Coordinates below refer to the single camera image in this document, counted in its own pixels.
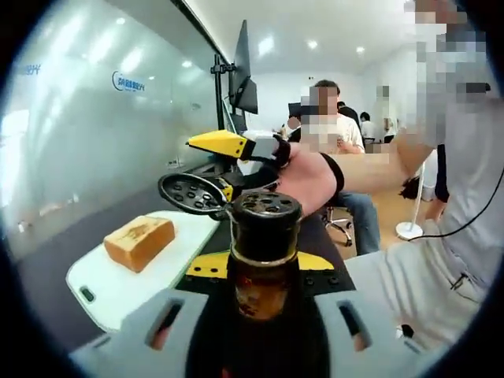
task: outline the glass wall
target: glass wall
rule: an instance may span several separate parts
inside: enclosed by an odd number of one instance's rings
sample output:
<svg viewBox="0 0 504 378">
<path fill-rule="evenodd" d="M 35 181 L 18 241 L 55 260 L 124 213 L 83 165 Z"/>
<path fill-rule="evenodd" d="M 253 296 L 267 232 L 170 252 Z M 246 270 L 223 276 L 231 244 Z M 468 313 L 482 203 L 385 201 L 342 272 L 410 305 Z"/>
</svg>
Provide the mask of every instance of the glass wall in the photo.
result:
<svg viewBox="0 0 504 378">
<path fill-rule="evenodd" d="M 3 232 L 16 258 L 208 161 L 185 142 L 217 128 L 213 55 L 169 1 L 55 2 L 4 93 Z"/>
</svg>

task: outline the wooden floor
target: wooden floor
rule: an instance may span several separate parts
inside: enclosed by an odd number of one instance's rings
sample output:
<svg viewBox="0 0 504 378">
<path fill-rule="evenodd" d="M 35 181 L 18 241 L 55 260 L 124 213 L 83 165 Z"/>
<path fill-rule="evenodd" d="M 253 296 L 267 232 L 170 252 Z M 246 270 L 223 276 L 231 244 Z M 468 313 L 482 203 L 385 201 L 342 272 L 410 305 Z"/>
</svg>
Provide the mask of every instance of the wooden floor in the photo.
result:
<svg viewBox="0 0 504 378">
<path fill-rule="evenodd" d="M 375 204 L 376 211 L 378 212 L 378 223 L 380 224 L 381 234 L 381 247 L 387 249 L 390 245 L 400 242 L 401 239 L 395 233 L 395 226 L 400 222 L 411 221 L 413 218 L 414 200 L 404 199 L 399 192 L 401 188 L 395 191 L 388 191 L 372 196 L 372 201 Z M 418 219 L 424 218 L 425 211 L 429 206 L 428 202 L 422 202 Z M 349 213 L 343 211 L 335 211 L 334 219 L 340 217 L 350 217 Z M 329 235 L 338 247 L 339 252 L 343 259 L 352 258 L 356 256 L 355 243 L 352 246 L 344 246 L 346 241 L 342 232 L 328 228 Z M 350 230 L 352 239 L 354 238 L 354 230 Z"/>
</svg>

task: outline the white tray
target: white tray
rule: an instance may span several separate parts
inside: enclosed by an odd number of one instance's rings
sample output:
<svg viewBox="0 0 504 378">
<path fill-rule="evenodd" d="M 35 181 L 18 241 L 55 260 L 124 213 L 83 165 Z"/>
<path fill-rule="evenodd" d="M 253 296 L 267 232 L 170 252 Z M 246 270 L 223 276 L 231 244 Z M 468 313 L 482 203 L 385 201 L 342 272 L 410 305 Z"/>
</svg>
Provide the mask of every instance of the white tray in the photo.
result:
<svg viewBox="0 0 504 378">
<path fill-rule="evenodd" d="M 140 273 L 110 259 L 103 244 L 82 256 L 69 269 L 66 283 L 90 318 L 106 332 L 116 332 L 129 313 L 160 290 L 174 287 L 219 225 L 205 216 L 177 211 L 147 214 L 170 219 L 175 239 Z M 82 294 L 94 296 L 89 302 Z"/>
</svg>

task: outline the bread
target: bread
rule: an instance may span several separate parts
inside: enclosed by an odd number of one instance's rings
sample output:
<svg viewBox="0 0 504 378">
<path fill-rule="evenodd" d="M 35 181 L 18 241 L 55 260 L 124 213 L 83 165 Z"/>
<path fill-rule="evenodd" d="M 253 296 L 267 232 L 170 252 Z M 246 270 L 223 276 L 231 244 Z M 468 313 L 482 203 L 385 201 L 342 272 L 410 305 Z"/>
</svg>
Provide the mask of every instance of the bread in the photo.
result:
<svg viewBox="0 0 504 378">
<path fill-rule="evenodd" d="M 112 260 L 140 273 L 174 239 L 171 220 L 141 216 L 107 235 L 103 245 Z"/>
</svg>

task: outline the wrist strap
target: wrist strap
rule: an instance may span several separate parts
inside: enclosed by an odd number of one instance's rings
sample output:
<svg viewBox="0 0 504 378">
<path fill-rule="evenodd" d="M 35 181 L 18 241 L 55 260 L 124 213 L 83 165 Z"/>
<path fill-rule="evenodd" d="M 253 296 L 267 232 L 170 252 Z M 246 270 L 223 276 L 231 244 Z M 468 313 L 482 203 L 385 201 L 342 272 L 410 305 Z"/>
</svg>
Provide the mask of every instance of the wrist strap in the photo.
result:
<svg viewBox="0 0 504 378">
<path fill-rule="evenodd" d="M 345 176 L 343 175 L 343 171 L 339 167 L 338 163 L 336 163 L 334 161 L 334 159 L 331 159 L 327 154 L 324 154 L 322 152 L 320 152 L 320 154 L 322 155 L 324 160 L 326 160 L 326 162 L 329 165 L 329 168 L 332 170 L 332 173 L 334 174 L 334 177 L 336 178 L 336 192 L 334 193 L 334 197 L 333 197 L 333 198 L 335 198 L 338 195 L 338 193 L 343 190 L 343 188 L 345 186 Z"/>
</svg>

